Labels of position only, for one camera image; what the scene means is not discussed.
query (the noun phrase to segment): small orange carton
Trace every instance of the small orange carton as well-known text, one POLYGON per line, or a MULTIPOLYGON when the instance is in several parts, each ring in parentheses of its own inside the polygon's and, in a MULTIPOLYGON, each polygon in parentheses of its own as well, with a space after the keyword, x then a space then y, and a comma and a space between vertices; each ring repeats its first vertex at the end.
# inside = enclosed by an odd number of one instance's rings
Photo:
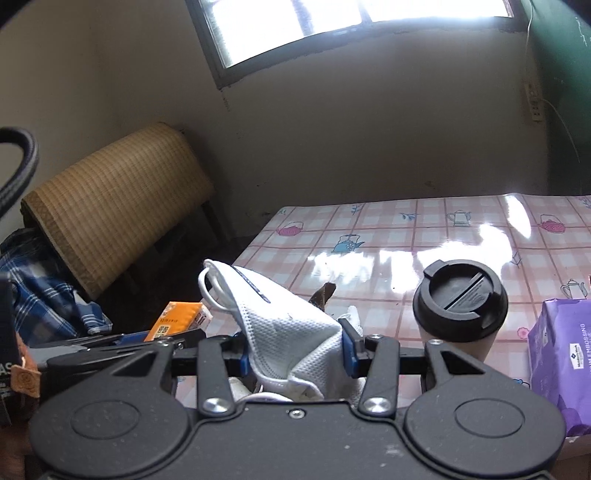
POLYGON ((195 328, 205 330, 211 319, 212 314, 209 313, 203 303, 170 301, 158 320, 156 320, 156 323, 154 323, 144 342, 195 328))

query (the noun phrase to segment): power cord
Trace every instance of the power cord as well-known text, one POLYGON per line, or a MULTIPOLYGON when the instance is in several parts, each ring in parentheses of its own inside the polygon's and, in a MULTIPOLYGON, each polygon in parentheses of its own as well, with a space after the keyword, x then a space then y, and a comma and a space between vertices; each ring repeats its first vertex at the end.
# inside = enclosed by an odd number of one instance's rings
MULTIPOLYGON (((530 0, 530 6, 531 6, 531 16, 530 16, 530 21, 529 21, 529 23, 527 25, 527 37, 525 39, 525 54, 524 54, 524 69, 523 69, 523 73, 524 73, 523 77, 524 77, 524 80, 527 80, 528 79, 527 54, 529 52, 529 47, 530 47, 531 23, 534 20, 534 13, 535 13, 534 0, 530 0)), ((562 115, 560 115, 560 113, 558 112, 558 109, 552 104, 552 102, 550 102, 549 100, 543 98, 542 96, 540 96, 539 98, 544 103, 547 103, 548 105, 550 105, 552 107, 552 110, 554 110, 554 113, 556 113, 556 116, 559 118, 560 122, 562 123, 562 125, 564 127, 564 130, 566 131, 566 134, 569 136, 570 143, 573 146, 574 154, 577 157, 577 161, 579 162, 579 171, 581 171, 582 164, 581 164, 581 157, 579 156, 579 149, 577 148, 577 145, 574 143, 573 136, 571 135, 570 130, 569 130, 568 126, 566 125, 566 122, 564 121, 564 118, 562 118, 562 115)), ((582 175, 579 176, 579 195, 582 195, 583 194, 583 185, 582 185, 581 178, 582 178, 582 175)))
POLYGON ((22 160, 16 172, 0 187, 0 219, 17 202, 29 185, 39 163, 37 142, 23 128, 0 128, 0 144, 17 145, 22 149, 22 160))

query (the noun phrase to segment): brown object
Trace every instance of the brown object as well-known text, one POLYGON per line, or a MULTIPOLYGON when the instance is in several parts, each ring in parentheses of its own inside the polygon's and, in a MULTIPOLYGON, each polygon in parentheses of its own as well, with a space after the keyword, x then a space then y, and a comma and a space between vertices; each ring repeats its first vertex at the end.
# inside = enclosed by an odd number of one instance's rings
POLYGON ((183 135, 160 123, 45 182, 23 198, 22 211, 94 300, 212 194, 183 135))
POLYGON ((41 396, 41 374, 19 334, 17 334, 17 343, 18 351, 22 357, 22 366, 12 366, 10 370, 10 388, 29 397, 39 398, 41 396))
POLYGON ((26 421, 0 429, 0 478, 25 480, 25 457, 32 453, 26 421))
POLYGON ((324 311, 326 302, 329 301, 333 293, 335 293, 335 290, 336 285, 334 283, 326 282, 316 290, 308 302, 314 305, 314 307, 318 307, 320 310, 324 311))
POLYGON ((37 370, 13 365, 10 370, 10 388, 29 397, 39 398, 41 396, 41 374, 37 370))

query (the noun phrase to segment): coffee cup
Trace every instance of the coffee cup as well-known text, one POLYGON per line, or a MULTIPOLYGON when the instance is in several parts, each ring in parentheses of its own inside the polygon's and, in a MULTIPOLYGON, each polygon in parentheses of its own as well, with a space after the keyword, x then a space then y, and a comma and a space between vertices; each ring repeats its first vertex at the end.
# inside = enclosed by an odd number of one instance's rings
POLYGON ((438 260, 424 270, 413 298, 421 339, 441 339, 484 361, 508 309, 507 292, 489 267, 438 260))

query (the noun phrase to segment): purple bag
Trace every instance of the purple bag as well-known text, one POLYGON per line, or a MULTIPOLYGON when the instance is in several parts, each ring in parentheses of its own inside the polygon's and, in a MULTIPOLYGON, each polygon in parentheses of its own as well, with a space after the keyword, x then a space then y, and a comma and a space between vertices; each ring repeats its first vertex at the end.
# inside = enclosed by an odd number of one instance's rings
POLYGON ((531 389, 562 412, 567 437, 591 434, 591 300, 546 300, 528 342, 531 389))

